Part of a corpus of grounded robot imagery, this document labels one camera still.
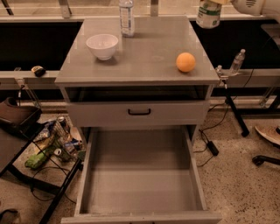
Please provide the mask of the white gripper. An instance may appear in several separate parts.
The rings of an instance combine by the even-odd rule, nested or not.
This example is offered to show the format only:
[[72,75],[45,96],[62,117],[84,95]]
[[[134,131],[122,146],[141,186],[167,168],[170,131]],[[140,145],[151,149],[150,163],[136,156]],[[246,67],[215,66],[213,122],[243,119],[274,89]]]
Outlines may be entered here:
[[262,14],[264,0],[209,0],[216,4],[232,4],[234,8],[242,13],[253,16]]

